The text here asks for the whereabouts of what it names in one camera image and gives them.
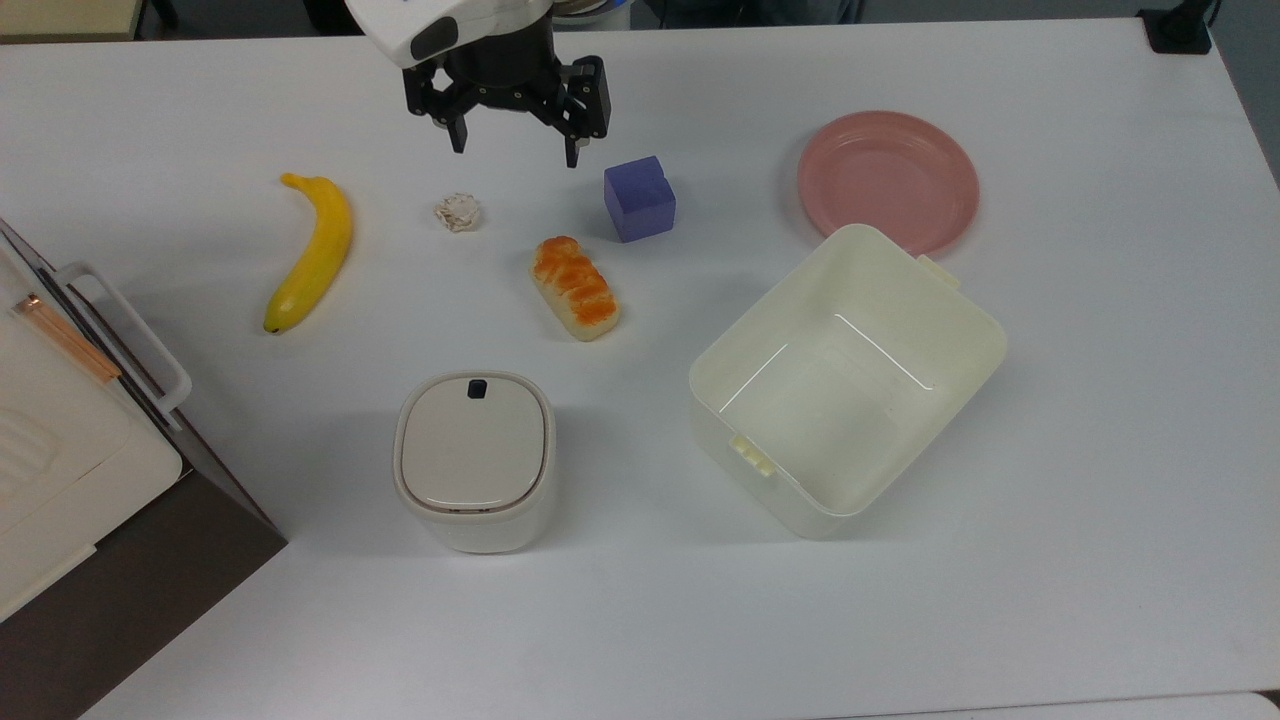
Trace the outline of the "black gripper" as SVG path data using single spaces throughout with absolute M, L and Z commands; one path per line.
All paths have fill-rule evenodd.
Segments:
M 563 63 L 549 20 L 480 38 L 403 72 L 408 111 L 443 128 L 465 152 L 466 117 L 475 108 L 526 113 L 564 137 L 567 168 L 579 165 L 582 140 L 611 128 L 605 63 L 598 55 Z

